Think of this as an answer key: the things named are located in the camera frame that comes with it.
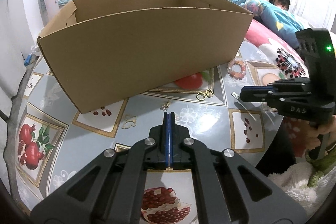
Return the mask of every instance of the open cardboard box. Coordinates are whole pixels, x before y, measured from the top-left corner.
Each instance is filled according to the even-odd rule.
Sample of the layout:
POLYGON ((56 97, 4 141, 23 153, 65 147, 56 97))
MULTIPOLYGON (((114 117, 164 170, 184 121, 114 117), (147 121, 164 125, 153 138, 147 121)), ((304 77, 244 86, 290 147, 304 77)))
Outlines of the open cardboard box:
POLYGON ((86 113, 229 62, 252 18, 227 0, 73 0, 38 44, 86 113))

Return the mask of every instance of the pomegranate print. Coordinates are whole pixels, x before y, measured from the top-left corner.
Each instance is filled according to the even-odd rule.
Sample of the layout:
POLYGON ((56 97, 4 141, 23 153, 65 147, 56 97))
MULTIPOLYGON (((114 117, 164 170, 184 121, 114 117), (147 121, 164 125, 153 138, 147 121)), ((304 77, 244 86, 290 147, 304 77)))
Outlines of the pomegranate print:
POLYGON ((30 170, 35 170, 40 160, 43 160, 45 155, 40 152, 36 142, 31 142, 26 146, 26 166, 30 170))
POLYGON ((187 77, 178 79, 174 83, 184 90, 196 90, 199 89, 203 84, 202 74, 196 73, 194 75, 189 75, 187 77))
MULTIPOLYGON (((102 112, 101 112, 101 115, 102 115, 102 116, 106 116, 106 114, 107 114, 108 116, 111 116, 111 115, 112 115, 112 112, 111 112, 110 110, 108 110, 108 109, 105 109, 104 106, 102 106, 100 109, 102 110, 102 112)), ((98 115, 99 115, 99 112, 98 112, 98 111, 94 111, 94 112, 93 112, 93 115, 98 116, 98 115)))
POLYGON ((19 146, 17 147, 17 156, 19 162, 22 166, 26 164, 26 144, 23 140, 19 141, 19 146))
POLYGON ((173 224, 186 218, 190 206, 181 202, 172 188, 158 187, 145 190, 141 213, 148 223, 173 224))
POLYGON ((24 124, 19 133, 19 143, 17 147, 17 157, 22 166, 26 166, 30 170, 38 167, 39 161, 45 159, 51 149, 54 148, 49 143, 49 125, 41 126, 37 138, 35 137, 35 124, 29 126, 24 124), (40 152, 40 148, 44 149, 45 154, 40 152))
POLYGON ((249 131, 252 131, 252 127, 250 126, 250 121, 248 118, 245 118, 244 126, 246 127, 246 129, 244 130, 244 134, 247 135, 249 131))
POLYGON ((19 141, 24 141, 25 144, 30 144, 33 138, 32 133, 35 131, 35 124, 32 126, 29 126, 29 124, 24 124, 21 127, 20 133, 19 133, 19 141))

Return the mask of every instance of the human hand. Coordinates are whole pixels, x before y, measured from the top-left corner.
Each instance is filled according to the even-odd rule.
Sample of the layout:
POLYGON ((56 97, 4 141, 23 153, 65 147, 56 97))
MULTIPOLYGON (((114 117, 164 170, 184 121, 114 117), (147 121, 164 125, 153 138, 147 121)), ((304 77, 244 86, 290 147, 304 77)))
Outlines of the human hand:
POLYGON ((324 135, 330 132, 329 140, 327 146, 336 142, 336 115, 334 115, 330 121, 326 124, 321 124, 318 128, 314 128, 309 125, 308 121, 302 124, 302 132, 305 134, 305 147, 306 149, 313 150, 314 148, 321 145, 320 140, 317 138, 318 135, 324 135))

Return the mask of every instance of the gold ring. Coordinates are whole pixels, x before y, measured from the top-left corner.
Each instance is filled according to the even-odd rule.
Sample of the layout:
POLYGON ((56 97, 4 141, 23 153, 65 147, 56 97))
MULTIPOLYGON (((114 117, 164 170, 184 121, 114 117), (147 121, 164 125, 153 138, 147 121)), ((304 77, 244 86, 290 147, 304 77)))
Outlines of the gold ring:
POLYGON ((207 95, 207 97, 212 97, 213 96, 213 91, 212 90, 206 90, 205 94, 207 95))
POLYGON ((196 95, 196 98, 197 98, 197 100, 199 100, 199 101, 204 101, 205 98, 206 98, 206 94, 205 94, 204 92, 199 92, 199 93, 196 95))

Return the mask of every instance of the floral blanket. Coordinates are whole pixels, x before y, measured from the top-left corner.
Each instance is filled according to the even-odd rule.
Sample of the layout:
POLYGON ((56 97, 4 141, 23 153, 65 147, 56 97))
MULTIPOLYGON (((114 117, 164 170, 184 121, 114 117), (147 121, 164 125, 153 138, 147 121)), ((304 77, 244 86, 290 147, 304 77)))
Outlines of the floral blanket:
MULTIPOLYGON (((286 78, 309 77, 308 70, 300 56, 290 45, 279 38, 256 20, 252 20, 245 38, 260 50, 265 62, 273 62, 286 78)), ((305 152, 304 132, 301 131, 300 121, 285 117, 283 123, 289 134, 296 157, 302 157, 305 152)))

